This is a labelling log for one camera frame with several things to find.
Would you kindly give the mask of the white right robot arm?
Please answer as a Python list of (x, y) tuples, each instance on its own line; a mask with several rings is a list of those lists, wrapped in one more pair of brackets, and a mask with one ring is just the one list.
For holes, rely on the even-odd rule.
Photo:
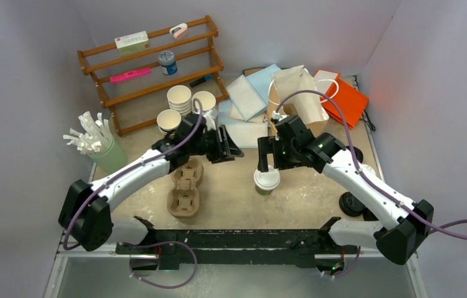
[(312, 168), (341, 185), (376, 217), (367, 222), (332, 218), (320, 229), (320, 248), (328, 253), (346, 245), (376, 248), (392, 263), (406, 264), (429, 236), (430, 229), (418, 217), (431, 220), (432, 205), (395, 191), (363, 168), (350, 147), (327, 132), (315, 137), (297, 115), (275, 126), (276, 135), (257, 140), (260, 172), (269, 170), (269, 154), (277, 170)]

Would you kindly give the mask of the kraft brown paper bag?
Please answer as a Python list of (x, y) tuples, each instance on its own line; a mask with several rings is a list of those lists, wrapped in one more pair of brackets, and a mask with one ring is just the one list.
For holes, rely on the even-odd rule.
[(318, 91), (334, 97), (340, 91), (336, 82), (339, 76), (339, 73), (325, 70), (319, 70), (311, 75), (303, 65), (272, 74), (266, 111), (270, 134), (277, 133), (271, 118), (280, 103), (283, 103), (278, 112), (281, 116), (297, 115), (313, 135), (322, 133), (328, 123), (329, 115), (322, 106), (324, 98), (312, 92)]

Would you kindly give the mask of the green paper coffee cup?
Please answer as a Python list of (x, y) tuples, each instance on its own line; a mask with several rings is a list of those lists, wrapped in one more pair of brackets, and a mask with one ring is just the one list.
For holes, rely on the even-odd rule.
[(260, 194), (261, 196), (269, 196), (274, 190), (273, 189), (262, 189), (259, 188), (258, 186), (255, 187), (256, 192)]

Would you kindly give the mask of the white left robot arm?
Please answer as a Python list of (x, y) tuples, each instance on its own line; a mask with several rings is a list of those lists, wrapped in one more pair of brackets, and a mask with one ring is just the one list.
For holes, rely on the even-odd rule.
[(212, 117), (189, 115), (142, 156), (97, 181), (79, 179), (66, 194), (59, 224), (64, 228), (64, 250), (82, 247), (93, 251), (110, 238), (114, 224), (111, 213), (147, 184), (171, 174), (192, 156), (205, 156), (211, 163), (242, 158), (224, 125)]

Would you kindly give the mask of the brown pulp cup carrier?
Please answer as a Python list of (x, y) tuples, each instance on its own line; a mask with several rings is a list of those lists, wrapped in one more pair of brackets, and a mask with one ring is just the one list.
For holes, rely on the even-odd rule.
[(198, 187), (202, 183), (203, 172), (202, 162), (190, 158), (171, 174), (174, 187), (167, 197), (167, 210), (173, 217), (191, 219), (198, 214), (201, 205)]

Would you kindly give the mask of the orange paper bag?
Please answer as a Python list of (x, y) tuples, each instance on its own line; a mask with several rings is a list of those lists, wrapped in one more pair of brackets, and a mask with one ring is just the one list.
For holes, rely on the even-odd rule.
[(317, 90), (332, 98), (343, 112), (349, 129), (353, 129), (358, 124), (369, 99), (352, 84), (346, 83), (340, 77), (340, 73), (317, 70), (313, 78)]

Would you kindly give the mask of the white paper cup stack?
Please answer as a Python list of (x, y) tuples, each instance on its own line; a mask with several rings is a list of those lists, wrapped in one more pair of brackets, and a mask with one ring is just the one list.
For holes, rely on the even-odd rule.
[(177, 111), (182, 116), (191, 113), (192, 92), (189, 87), (173, 86), (167, 91), (166, 96), (170, 109)]

